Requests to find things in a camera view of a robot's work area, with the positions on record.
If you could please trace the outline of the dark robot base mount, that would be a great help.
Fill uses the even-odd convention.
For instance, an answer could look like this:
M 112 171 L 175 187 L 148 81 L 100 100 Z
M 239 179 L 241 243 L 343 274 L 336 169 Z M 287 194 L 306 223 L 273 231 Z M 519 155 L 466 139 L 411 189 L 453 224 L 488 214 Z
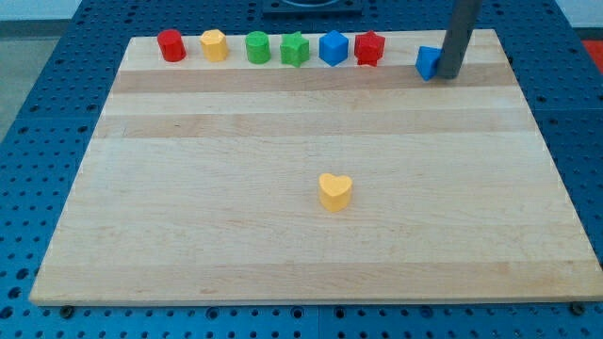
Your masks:
M 358 14 L 364 0 L 263 0 L 264 16 L 307 14 Z

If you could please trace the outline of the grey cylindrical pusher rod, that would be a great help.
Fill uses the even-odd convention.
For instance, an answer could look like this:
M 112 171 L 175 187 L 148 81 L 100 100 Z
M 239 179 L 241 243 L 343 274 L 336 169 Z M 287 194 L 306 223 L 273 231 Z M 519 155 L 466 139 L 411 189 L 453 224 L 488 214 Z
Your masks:
M 482 0 L 455 0 L 450 22 L 442 44 L 437 76 L 456 78 L 481 11 Z

